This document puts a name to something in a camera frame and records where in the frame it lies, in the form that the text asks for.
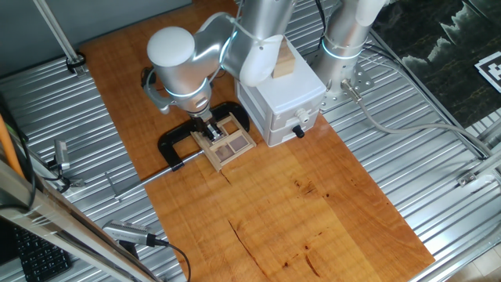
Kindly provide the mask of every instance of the cable connector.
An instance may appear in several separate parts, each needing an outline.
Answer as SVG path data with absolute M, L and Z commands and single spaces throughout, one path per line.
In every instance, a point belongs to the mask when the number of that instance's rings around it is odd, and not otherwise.
M 359 92 L 351 86 L 348 79 L 343 79 L 343 81 L 341 82 L 341 88 L 350 95 L 353 102 L 359 103 L 360 101 L 362 101 L 362 97 L 360 96 Z
M 113 239 L 118 240 L 120 245 L 126 248 L 127 251 L 131 252 L 138 259 L 139 257 L 137 251 L 135 250 L 135 244 L 142 244 L 148 247 L 164 246 L 175 249 L 186 260 L 186 265 L 188 266 L 188 282 L 190 282 L 191 265 L 189 264 L 186 254 L 176 246 L 171 245 L 168 241 L 157 239 L 157 235 L 150 233 L 151 229 L 149 227 L 118 220 L 111 220 L 103 226 L 103 230 Z

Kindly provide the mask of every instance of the keyboard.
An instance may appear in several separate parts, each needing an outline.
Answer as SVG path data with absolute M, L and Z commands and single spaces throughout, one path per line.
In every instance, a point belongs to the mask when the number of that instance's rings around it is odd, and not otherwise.
M 14 236 L 27 282 L 47 281 L 71 268 L 68 253 L 57 246 L 19 227 Z

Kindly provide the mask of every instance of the metal bracket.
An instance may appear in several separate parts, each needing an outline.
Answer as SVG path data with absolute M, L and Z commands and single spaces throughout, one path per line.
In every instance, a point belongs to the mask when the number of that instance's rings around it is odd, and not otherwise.
M 473 172 L 468 172 L 467 174 L 459 177 L 457 182 L 461 185 L 461 187 L 465 187 L 468 183 L 477 180 L 477 176 Z
M 351 84 L 359 93 L 363 93 L 374 87 L 374 81 L 372 78 L 370 78 L 370 76 L 358 64 L 355 66 L 355 80 L 352 81 Z M 325 113 L 347 99 L 350 99 L 350 96 L 346 91 L 338 94 L 333 94 L 332 92 L 327 91 L 326 95 L 322 99 L 322 103 L 320 104 L 320 112 Z
M 111 180 L 110 175 L 108 174 L 108 172 L 104 172 L 104 176 L 106 177 L 106 180 L 108 180 L 108 183 L 110 184 L 111 190 L 115 194 L 115 196 L 114 196 L 115 200 L 117 200 L 119 203 L 121 203 L 122 199 L 117 198 L 117 195 L 118 195 L 117 188 L 113 184 L 113 181 Z

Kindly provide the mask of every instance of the wooden table surface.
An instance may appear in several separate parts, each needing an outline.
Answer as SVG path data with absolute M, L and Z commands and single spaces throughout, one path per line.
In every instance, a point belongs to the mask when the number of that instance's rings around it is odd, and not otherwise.
M 161 134 L 188 119 L 162 115 L 140 87 L 151 35 L 196 32 L 232 0 L 195 0 L 81 48 L 141 179 L 167 166 Z M 233 78 L 214 81 L 212 105 L 236 101 Z M 205 156 L 146 186 L 170 242 L 189 257 L 192 281 L 405 281 L 434 259 L 322 116 L 303 139 L 257 147 L 217 173 Z M 192 137 L 175 146 L 198 151 Z M 186 273 L 186 263 L 177 254 Z

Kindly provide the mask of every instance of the silver pipe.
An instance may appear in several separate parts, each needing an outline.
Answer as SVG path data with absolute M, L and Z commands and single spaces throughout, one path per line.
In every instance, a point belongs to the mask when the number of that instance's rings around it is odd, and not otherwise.
M 79 61 L 78 55 L 68 41 L 68 38 L 61 29 L 61 26 L 54 17 L 54 14 L 52 14 L 47 2 L 45 0 L 33 0 L 33 2 L 37 6 L 41 16 L 44 17 L 45 22 L 56 37 L 59 45 L 61 45 L 66 57 L 71 60 L 71 63 L 77 63 Z
M 199 150 L 198 152 L 189 155 L 187 158 L 183 159 L 182 162 L 183 163 L 188 163 L 188 162 L 194 160 L 196 157 L 200 156 L 201 154 L 204 154 L 203 150 Z M 150 182 L 152 182 L 152 181 L 154 181 L 156 179 L 159 179 L 161 176 L 166 175 L 169 172 L 172 172 L 172 168 L 171 167 L 167 167 L 167 168 L 163 169 L 162 171 L 158 172 L 157 174 L 154 174 L 154 175 L 148 177 L 147 179 L 144 179 L 139 184 L 136 184 L 136 185 L 131 186 L 129 188 L 123 189 L 120 193 L 117 193 L 115 195 L 115 199 L 117 199 L 119 201 L 122 201 L 125 198 L 130 197 L 132 194 L 137 193 L 138 190 L 139 190 L 139 188 L 144 189 L 143 187 L 146 184 L 148 184 L 148 183 L 150 183 Z

